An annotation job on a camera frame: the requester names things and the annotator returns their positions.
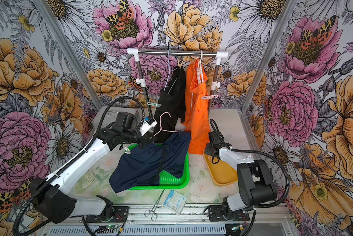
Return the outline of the white clothespin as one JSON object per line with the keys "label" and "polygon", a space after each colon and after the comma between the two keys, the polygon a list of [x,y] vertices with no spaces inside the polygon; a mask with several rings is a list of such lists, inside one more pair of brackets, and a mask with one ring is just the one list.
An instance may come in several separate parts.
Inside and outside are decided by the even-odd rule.
{"label": "white clothespin", "polygon": [[131,154],[131,150],[128,147],[125,147],[124,149],[125,149],[124,153]]}

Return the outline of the navy blue shorts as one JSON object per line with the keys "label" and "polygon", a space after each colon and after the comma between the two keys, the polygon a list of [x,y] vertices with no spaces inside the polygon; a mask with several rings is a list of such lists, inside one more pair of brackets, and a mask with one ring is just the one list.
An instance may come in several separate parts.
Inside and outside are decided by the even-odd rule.
{"label": "navy blue shorts", "polygon": [[137,186],[158,186],[163,171],[180,179],[190,141],[190,133],[180,131],[160,146],[154,143],[142,148],[135,146],[130,154],[124,153],[120,157],[109,179],[111,188],[119,193]]}

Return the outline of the pink hanger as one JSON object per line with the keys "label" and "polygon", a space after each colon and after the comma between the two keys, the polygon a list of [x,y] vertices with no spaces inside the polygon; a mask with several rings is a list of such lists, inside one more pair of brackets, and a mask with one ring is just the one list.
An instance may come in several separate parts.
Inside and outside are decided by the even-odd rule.
{"label": "pink hanger", "polygon": [[158,123],[158,124],[159,124],[159,130],[158,130],[156,133],[154,133],[154,136],[157,136],[157,135],[158,135],[159,133],[161,133],[161,132],[178,133],[178,131],[171,130],[171,129],[169,129],[169,128],[167,128],[167,127],[165,126],[166,123],[163,122],[163,116],[164,116],[164,115],[168,115],[169,118],[172,117],[169,112],[164,112],[164,113],[162,113],[162,114],[160,115],[160,117],[159,117],[159,123]]}

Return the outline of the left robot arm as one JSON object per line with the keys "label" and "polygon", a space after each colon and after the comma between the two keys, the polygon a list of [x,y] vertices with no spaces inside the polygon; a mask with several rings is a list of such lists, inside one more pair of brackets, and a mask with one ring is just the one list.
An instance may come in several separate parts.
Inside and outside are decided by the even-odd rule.
{"label": "left robot arm", "polygon": [[137,143],[145,146],[156,137],[151,130],[157,121],[144,117],[136,122],[131,113],[120,112],[116,120],[100,128],[90,143],[70,161],[46,178],[36,178],[30,184],[30,192],[38,193],[32,201],[33,207],[53,223],[61,223],[68,218],[92,215],[101,221],[109,221],[113,214],[112,202],[103,197],[81,198],[71,195],[72,187],[103,156],[122,148],[124,144]]}

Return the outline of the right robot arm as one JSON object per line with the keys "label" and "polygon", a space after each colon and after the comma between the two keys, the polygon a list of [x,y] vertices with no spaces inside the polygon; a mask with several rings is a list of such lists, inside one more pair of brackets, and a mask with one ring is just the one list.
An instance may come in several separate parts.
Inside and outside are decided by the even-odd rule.
{"label": "right robot arm", "polygon": [[204,156],[218,184],[234,181],[238,184],[237,193],[224,197],[221,206],[211,210],[213,221],[247,221],[252,207],[276,199],[276,187],[266,162],[235,151],[221,134],[209,133]]}

